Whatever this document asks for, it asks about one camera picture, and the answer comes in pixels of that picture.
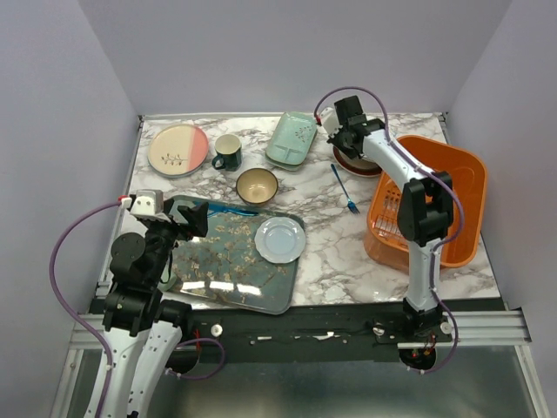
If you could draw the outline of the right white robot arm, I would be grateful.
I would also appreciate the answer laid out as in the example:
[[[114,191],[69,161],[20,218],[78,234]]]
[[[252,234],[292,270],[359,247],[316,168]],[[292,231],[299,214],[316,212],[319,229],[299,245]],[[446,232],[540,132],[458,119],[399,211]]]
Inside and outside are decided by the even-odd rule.
[[[442,321],[437,285],[440,253],[453,224],[452,178],[426,167],[392,139],[386,120],[369,120],[358,97],[337,101],[334,111],[339,126],[322,123],[328,142],[349,158],[372,160],[399,188],[397,226],[409,250],[400,330],[408,340],[422,340]]]

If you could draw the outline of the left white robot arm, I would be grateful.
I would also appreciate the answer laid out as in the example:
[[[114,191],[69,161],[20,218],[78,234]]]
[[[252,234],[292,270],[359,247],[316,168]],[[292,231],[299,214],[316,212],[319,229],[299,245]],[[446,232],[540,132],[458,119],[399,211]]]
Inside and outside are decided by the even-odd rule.
[[[191,306],[163,300],[158,286],[177,242],[206,236],[208,209],[207,203],[156,204],[139,216],[144,234],[124,233],[113,242],[102,322],[107,362],[98,369],[86,416],[143,416],[171,352],[191,338]]]

